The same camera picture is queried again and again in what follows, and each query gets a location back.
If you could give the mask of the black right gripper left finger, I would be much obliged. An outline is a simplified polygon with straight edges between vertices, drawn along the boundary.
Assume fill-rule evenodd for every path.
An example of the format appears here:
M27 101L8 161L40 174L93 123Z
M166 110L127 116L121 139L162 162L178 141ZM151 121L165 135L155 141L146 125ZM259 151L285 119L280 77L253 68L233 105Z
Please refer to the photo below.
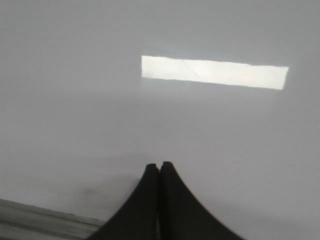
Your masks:
M121 208L88 240L155 240L160 173L147 164L134 191Z

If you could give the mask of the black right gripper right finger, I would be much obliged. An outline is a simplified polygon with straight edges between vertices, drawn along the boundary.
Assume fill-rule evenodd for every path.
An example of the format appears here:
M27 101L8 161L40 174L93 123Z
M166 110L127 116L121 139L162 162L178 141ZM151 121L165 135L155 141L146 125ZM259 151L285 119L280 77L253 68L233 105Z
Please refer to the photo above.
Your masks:
M162 240L241 240L196 199L174 165L163 162L159 183L159 229Z

